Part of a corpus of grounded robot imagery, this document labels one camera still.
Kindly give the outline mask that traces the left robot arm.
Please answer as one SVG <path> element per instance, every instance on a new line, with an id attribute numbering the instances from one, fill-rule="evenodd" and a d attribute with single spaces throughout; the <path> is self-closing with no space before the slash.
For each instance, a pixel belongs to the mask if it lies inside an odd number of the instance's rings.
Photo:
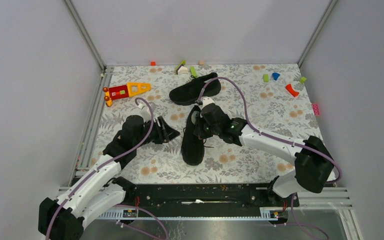
<path id="1" fill-rule="evenodd" d="M 139 115 L 127 117 L 99 160 L 66 192 L 56 199 L 45 198 L 39 205 L 38 231 L 47 240 L 78 240 L 86 227 L 114 205 L 132 204 L 135 192 L 111 183 L 137 155 L 137 148 L 148 143 L 165 144 L 180 135 L 163 117 L 145 121 Z"/>

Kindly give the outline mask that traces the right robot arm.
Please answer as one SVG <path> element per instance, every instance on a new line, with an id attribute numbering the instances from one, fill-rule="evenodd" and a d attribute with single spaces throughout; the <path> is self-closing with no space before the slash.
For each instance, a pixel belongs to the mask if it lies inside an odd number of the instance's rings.
<path id="1" fill-rule="evenodd" d="M 273 206 L 281 205 L 293 193 L 321 193 L 335 167 L 320 138 L 311 135 L 308 139 L 292 139 L 258 130 L 246 119 L 230 118 L 214 103 L 203 108 L 195 105 L 188 116 L 185 132 L 201 145 L 205 139 L 215 136 L 227 144 L 261 150 L 290 163 L 294 170 L 276 176 L 268 187 L 266 198 Z"/>

